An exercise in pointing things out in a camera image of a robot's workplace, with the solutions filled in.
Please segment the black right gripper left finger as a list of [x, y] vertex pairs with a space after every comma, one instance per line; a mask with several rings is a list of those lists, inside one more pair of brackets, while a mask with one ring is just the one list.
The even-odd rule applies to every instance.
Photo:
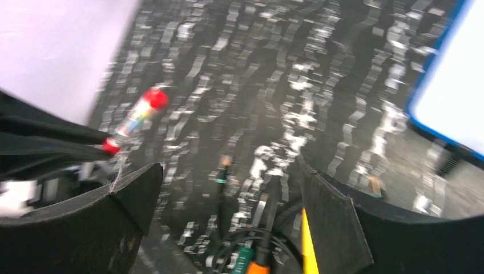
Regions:
[[109, 186], [1, 219], [2, 273], [129, 273], [163, 180], [159, 164]]

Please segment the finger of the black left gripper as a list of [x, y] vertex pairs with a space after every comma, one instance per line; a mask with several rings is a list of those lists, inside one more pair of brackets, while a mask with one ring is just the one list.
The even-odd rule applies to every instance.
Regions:
[[2, 178], [41, 178], [72, 164], [109, 160], [99, 148], [107, 137], [1, 92]]

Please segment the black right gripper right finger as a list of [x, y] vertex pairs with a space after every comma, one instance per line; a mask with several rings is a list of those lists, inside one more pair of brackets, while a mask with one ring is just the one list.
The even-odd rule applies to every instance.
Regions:
[[309, 165], [301, 170], [320, 273], [483, 272], [483, 216], [449, 220], [416, 213]]

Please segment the red capped whiteboard marker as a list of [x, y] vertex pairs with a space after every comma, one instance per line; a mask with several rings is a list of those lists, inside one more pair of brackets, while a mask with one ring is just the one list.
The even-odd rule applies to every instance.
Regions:
[[167, 106], [168, 96], [159, 88], [151, 87], [134, 104], [115, 132], [107, 137], [101, 149], [110, 155], [117, 154], [145, 120]]

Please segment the blue framed whiteboard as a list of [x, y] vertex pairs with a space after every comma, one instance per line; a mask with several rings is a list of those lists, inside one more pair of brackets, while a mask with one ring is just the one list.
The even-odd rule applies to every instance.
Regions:
[[410, 123], [483, 160], [483, 1], [458, 1], [407, 103]]

